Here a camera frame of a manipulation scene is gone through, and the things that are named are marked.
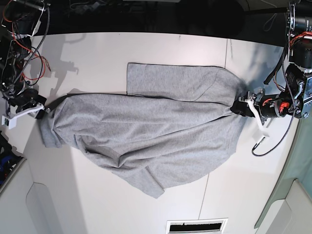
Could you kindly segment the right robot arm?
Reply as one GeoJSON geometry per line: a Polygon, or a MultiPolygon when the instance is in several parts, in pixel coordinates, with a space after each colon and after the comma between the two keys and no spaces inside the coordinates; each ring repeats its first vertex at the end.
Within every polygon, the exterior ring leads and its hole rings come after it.
{"type": "Polygon", "coordinates": [[[0,92],[6,101],[6,117],[12,117],[12,107],[16,114],[36,119],[46,111],[46,98],[39,95],[35,85],[50,67],[39,52],[43,43],[33,47],[31,37],[38,32],[43,15],[49,30],[50,5],[49,0],[11,0],[3,8],[0,26],[6,33],[0,37],[0,92]],[[24,71],[34,59],[41,62],[39,76],[27,78],[24,71]]]}

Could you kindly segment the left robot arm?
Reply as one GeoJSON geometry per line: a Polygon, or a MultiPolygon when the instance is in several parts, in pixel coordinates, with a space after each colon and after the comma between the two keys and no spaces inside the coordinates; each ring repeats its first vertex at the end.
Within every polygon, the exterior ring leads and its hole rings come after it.
{"type": "Polygon", "coordinates": [[[263,122],[268,118],[286,115],[307,118],[312,107],[312,2],[291,1],[285,9],[285,45],[273,71],[264,80],[268,85],[277,82],[279,70],[285,79],[285,86],[277,85],[279,94],[267,95],[261,89],[257,94],[247,92],[239,97],[231,111],[244,117],[255,117],[251,108],[263,122]]]}

